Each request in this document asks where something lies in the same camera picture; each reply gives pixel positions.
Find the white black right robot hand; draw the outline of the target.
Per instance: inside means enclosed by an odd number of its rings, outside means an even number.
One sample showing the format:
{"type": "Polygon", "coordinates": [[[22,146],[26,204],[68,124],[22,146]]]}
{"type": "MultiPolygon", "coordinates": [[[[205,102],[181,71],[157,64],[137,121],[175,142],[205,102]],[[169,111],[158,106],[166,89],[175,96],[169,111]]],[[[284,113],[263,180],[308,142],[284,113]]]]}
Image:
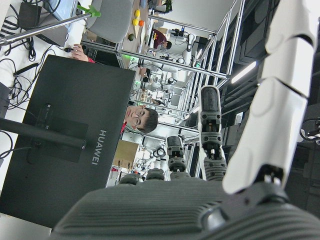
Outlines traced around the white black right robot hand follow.
{"type": "Polygon", "coordinates": [[[159,169],[131,174],[87,193],[50,234],[52,240],[317,240],[320,221],[284,191],[310,94],[320,3],[282,0],[269,28],[261,82],[238,146],[225,161],[219,90],[199,91],[202,178],[183,169],[167,145],[171,179],[159,169]]]}

